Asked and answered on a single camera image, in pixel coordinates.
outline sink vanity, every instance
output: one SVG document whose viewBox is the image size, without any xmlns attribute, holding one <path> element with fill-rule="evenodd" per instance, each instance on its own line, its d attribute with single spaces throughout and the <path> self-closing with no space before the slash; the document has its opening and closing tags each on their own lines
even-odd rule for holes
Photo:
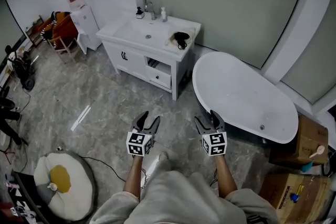
<svg viewBox="0 0 336 224">
<path fill-rule="evenodd" d="M 127 72 L 172 93 L 176 101 L 179 82 L 192 70 L 194 40 L 200 28 L 199 23 L 174 17 L 162 22 L 160 17 L 152 20 L 150 13 L 145 13 L 142 19 L 136 19 L 133 13 L 123 13 L 107 23 L 97 36 L 117 74 Z M 178 31 L 191 37 L 184 50 L 170 40 Z"/>
</svg>

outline gray shirt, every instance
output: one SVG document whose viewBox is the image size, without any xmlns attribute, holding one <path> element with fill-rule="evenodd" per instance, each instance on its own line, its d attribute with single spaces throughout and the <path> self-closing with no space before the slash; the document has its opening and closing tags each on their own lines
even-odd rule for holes
<svg viewBox="0 0 336 224">
<path fill-rule="evenodd" d="M 222 199 L 200 173 L 186 178 L 177 171 L 157 170 L 142 191 L 141 202 L 131 193 L 118 192 L 90 224 L 280 223 L 271 204 L 251 189 L 236 190 Z"/>
</svg>

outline bathtub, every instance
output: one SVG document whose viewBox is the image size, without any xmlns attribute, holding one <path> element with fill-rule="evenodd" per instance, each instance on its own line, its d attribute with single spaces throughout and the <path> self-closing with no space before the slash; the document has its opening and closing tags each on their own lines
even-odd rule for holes
<svg viewBox="0 0 336 224">
<path fill-rule="evenodd" d="M 298 113 L 292 101 L 230 54 L 210 52 L 200 57 L 193 86 L 202 107 L 233 126 L 281 144 L 296 135 Z"/>
</svg>

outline soap dispenser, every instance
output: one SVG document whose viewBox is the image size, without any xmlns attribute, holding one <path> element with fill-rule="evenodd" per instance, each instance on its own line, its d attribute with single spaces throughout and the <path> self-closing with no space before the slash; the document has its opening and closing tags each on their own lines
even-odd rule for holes
<svg viewBox="0 0 336 224">
<path fill-rule="evenodd" d="M 161 8 L 161 16 L 162 16 L 162 21 L 166 22 L 167 21 L 167 13 L 165 11 L 165 7 Z"/>
<path fill-rule="evenodd" d="M 135 14 L 137 19 L 142 19 L 145 16 L 145 13 L 141 10 L 141 7 L 137 7 L 138 11 Z"/>
</svg>

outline marble floor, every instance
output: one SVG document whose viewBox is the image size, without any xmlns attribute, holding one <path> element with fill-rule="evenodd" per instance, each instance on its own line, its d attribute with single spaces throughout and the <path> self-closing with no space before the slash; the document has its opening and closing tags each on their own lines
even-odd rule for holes
<svg viewBox="0 0 336 224">
<path fill-rule="evenodd" d="M 145 169 L 160 151 L 165 150 L 176 169 L 186 176 L 197 171 L 209 183 L 212 181 L 215 163 L 205 155 L 199 142 L 193 117 L 202 119 L 202 116 L 190 80 L 181 83 L 180 96 L 174 102 L 171 94 L 164 90 L 124 72 L 117 75 L 103 45 L 86 56 L 80 51 L 76 63 L 64 55 L 67 62 L 64 64 L 44 43 L 34 48 L 30 55 L 32 59 L 39 55 L 34 63 L 36 84 L 29 93 L 31 99 L 22 112 L 19 125 L 10 123 L 29 142 L 23 173 L 33 174 L 38 158 L 61 146 L 81 156 L 100 159 L 126 178 L 132 159 L 125 146 L 127 131 L 131 121 L 148 110 L 147 124 L 158 115 L 161 124 L 155 136 L 155 147 L 145 158 Z M 29 97 L 18 83 L 18 80 L 9 82 L 8 97 L 20 110 Z M 72 131 L 72 125 L 87 106 L 91 107 L 89 113 Z M 228 126 L 227 131 L 226 159 L 233 178 L 239 188 L 248 187 L 259 192 L 264 176 L 282 168 L 268 163 L 267 148 L 238 139 L 241 130 Z M 1 178 L 11 169 L 20 171 L 25 165 L 23 148 L 19 150 L 12 143 L 11 149 L 16 152 L 10 157 L 12 165 L 0 153 Z M 103 164 L 90 159 L 87 162 L 98 185 L 96 205 L 100 206 L 122 189 L 123 182 Z M 0 199 L 8 200 L 3 184 L 0 184 Z"/>
</svg>

